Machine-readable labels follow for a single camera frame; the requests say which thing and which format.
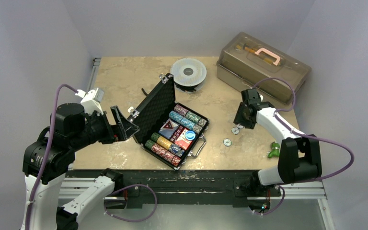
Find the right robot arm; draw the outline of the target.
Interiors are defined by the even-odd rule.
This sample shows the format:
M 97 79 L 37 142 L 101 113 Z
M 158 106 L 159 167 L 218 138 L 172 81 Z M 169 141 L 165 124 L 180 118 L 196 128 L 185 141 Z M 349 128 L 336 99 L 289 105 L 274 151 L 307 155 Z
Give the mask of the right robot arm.
M 242 102 L 234 124 L 254 129 L 259 124 L 279 143 L 276 166 L 255 172 L 250 189 L 256 195 L 268 190 L 270 185 L 291 184 L 322 175 L 320 145 L 314 135 L 306 136 L 287 122 L 270 102 L 263 102 L 256 89 L 241 92 Z

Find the white blue chip four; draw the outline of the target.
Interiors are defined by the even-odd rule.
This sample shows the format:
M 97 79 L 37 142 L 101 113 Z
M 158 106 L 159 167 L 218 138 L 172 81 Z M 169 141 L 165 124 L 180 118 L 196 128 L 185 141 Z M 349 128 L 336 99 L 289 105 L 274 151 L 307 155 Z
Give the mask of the white blue chip four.
M 233 127 L 231 129 L 231 132 L 232 132 L 232 134 L 237 135 L 237 134 L 239 134 L 240 130 L 237 127 Z

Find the blue small blind button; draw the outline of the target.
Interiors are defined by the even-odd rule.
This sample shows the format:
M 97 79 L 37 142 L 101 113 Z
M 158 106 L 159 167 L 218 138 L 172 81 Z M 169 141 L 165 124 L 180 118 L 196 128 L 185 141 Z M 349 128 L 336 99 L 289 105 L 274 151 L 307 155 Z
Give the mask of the blue small blind button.
M 192 141 L 196 138 L 196 133 L 192 130 L 189 130 L 184 135 L 186 140 Z

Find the white blue chip five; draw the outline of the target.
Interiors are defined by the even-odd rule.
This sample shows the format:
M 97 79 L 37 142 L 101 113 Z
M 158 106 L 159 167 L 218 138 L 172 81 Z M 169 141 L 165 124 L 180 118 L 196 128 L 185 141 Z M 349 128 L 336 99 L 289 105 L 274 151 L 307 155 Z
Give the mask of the white blue chip five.
M 223 144 L 226 146 L 226 147 L 229 147 L 232 145 L 232 141 L 229 139 L 229 138 L 226 138 L 223 140 Z

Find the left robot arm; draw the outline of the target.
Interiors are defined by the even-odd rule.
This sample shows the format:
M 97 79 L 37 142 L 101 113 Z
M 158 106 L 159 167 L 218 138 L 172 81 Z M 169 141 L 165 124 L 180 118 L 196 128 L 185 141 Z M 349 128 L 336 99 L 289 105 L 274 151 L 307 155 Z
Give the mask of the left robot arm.
M 55 108 L 50 126 L 42 130 L 24 153 L 26 204 L 22 229 L 76 230 L 88 212 L 107 195 L 118 196 L 123 192 L 122 173 L 105 169 L 77 198 L 58 205 L 61 185 L 77 151 L 96 142 L 126 141 L 139 131 L 117 106 L 111 107 L 111 112 L 114 125 L 108 122 L 106 114 L 88 115 L 78 103 Z

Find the red triangular all-in marker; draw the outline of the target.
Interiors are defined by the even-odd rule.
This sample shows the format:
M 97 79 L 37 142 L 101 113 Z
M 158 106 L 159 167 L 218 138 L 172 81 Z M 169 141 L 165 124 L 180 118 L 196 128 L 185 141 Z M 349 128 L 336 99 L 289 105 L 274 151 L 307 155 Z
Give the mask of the red triangular all-in marker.
M 166 123 L 164 124 L 165 129 L 176 130 L 178 127 L 179 125 L 170 119 L 168 119 Z

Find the black poker set case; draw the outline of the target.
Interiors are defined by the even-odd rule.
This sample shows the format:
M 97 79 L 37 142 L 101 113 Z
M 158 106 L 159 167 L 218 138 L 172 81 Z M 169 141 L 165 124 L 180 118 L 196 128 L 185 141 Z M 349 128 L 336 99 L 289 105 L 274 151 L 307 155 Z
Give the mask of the black poker set case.
M 160 79 L 137 108 L 130 108 L 128 120 L 139 127 L 136 143 L 178 170 L 187 157 L 199 155 L 193 148 L 205 139 L 210 120 L 176 101 L 172 74 L 161 74 Z

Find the blue playing card deck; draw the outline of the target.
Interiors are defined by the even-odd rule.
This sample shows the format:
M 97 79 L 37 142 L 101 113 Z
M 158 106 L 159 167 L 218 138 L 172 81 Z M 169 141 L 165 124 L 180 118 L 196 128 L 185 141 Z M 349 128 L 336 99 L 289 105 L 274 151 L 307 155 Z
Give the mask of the blue playing card deck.
M 171 129 L 165 129 L 164 128 L 164 124 L 161 126 L 161 128 L 159 129 L 158 133 L 167 138 L 167 139 L 170 139 L 170 137 L 173 135 L 173 133 L 175 132 L 175 130 L 171 130 Z

